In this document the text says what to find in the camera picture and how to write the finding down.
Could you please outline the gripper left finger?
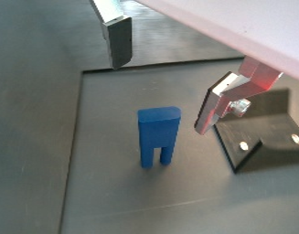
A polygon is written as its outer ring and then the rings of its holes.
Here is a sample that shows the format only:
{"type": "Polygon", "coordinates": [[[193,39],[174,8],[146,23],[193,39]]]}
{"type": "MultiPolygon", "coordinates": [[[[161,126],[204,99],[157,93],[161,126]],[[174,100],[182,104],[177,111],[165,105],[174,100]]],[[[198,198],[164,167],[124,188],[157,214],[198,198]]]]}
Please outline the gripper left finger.
{"type": "Polygon", "coordinates": [[[109,66],[118,69],[132,58],[132,18],[122,13],[120,0],[89,0],[98,17],[109,66]]]}

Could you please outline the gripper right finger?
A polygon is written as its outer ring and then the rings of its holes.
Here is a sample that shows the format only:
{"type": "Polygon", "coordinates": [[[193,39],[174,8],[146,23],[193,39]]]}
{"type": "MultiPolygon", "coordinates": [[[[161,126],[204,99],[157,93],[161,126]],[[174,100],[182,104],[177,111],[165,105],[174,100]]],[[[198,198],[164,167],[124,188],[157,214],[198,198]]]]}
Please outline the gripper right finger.
{"type": "Polygon", "coordinates": [[[240,117],[249,107],[247,97],[269,90],[281,72],[251,57],[244,57],[237,74],[228,72],[208,88],[193,129],[204,134],[228,112],[240,117]]]}

